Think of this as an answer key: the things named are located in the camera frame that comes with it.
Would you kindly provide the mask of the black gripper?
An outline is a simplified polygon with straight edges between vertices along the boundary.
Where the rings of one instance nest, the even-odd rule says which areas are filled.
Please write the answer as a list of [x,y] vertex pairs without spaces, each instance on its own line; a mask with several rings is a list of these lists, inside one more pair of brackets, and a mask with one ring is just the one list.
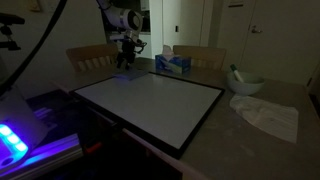
[[132,68],[131,62],[135,59],[135,44],[132,41],[124,41],[122,43],[121,52],[118,54],[118,58],[120,60],[117,59],[116,68],[121,69],[123,60],[126,60],[125,70],[130,70]]

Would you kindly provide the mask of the robot base with blue lights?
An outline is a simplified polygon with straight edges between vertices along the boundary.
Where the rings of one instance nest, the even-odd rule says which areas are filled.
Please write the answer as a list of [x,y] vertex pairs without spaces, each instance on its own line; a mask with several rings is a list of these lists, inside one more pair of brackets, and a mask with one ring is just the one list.
[[48,132],[19,89],[2,80],[0,180],[35,180],[83,156],[77,134],[41,145]]

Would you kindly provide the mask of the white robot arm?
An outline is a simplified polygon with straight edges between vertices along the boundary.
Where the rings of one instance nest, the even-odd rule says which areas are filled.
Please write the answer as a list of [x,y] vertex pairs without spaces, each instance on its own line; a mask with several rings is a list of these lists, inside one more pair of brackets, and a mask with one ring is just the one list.
[[100,10],[109,23],[116,28],[124,29],[124,33],[111,35],[112,41],[122,43],[122,51],[117,55],[117,67],[120,68],[126,62],[125,69],[129,70],[134,62],[136,54],[140,54],[147,45],[139,38],[143,26],[142,16],[131,9],[123,9],[114,6],[109,0],[96,0]]

